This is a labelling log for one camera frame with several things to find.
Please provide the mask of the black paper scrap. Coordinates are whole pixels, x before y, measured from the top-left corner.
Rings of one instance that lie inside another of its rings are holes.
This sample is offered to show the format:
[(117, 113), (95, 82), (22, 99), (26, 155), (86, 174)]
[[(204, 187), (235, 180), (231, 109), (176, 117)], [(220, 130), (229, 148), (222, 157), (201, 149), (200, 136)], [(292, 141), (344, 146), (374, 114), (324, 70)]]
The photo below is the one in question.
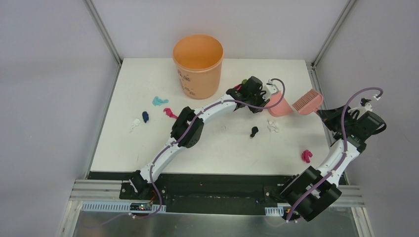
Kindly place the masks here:
[(252, 127), (250, 137), (253, 138), (258, 132), (259, 129), (257, 126)]

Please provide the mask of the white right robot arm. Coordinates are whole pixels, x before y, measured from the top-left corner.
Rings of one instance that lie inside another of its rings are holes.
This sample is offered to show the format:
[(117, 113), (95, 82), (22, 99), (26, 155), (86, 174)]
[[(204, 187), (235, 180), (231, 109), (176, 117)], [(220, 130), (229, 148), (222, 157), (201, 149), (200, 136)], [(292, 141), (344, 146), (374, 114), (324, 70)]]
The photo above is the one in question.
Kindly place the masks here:
[(335, 142), (320, 166), (309, 166), (280, 189), (280, 197), (291, 206), (284, 214), (286, 222), (299, 217), (311, 221), (337, 201), (344, 170), (366, 149), (368, 138), (386, 129), (385, 121), (373, 112), (369, 102), (356, 108), (317, 110), (316, 114), (334, 133)]

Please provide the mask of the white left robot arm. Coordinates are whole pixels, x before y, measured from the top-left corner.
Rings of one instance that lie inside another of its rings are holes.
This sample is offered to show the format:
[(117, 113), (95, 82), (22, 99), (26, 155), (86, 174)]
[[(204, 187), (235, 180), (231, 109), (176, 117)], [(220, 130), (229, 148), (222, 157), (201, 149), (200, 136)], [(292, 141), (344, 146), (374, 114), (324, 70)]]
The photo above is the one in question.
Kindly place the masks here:
[(270, 101), (272, 95), (279, 92), (270, 79), (263, 83), (252, 76), (234, 88), (230, 88), (218, 100), (197, 108), (185, 107), (174, 122), (170, 138), (164, 148), (145, 167), (133, 172), (122, 191), (132, 193), (138, 199), (146, 199), (155, 182), (172, 160), (183, 150), (193, 147), (200, 140), (205, 124), (215, 118), (248, 107), (256, 114), (260, 113)]

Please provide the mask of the pink hand brush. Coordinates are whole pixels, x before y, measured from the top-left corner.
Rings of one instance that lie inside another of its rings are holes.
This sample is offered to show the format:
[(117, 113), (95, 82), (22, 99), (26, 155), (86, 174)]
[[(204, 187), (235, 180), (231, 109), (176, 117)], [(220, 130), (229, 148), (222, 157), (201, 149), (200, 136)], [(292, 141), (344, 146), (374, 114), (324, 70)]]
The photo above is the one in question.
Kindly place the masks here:
[(320, 106), (324, 101), (324, 97), (321, 93), (315, 89), (309, 90), (303, 96), (301, 96), (297, 101), (292, 104), (292, 107), (300, 115), (308, 115), (310, 113), (316, 112), (319, 110)]

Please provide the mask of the pink plastic dustpan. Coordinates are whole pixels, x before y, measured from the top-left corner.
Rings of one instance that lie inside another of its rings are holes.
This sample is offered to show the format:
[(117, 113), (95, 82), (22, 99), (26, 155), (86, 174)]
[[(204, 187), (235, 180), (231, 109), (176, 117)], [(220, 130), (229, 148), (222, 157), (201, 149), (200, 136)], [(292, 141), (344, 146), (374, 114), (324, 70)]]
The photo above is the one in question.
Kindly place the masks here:
[[(276, 102), (279, 101), (281, 96), (282, 96), (282, 93), (280, 91), (277, 94), (272, 95), (270, 97), (270, 101), (266, 104), (266, 107), (274, 105)], [(286, 101), (286, 99), (283, 98), (278, 105), (268, 109), (268, 112), (273, 117), (282, 117), (282, 116), (292, 114), (293, 109), (291, 108), (289, 103)]]

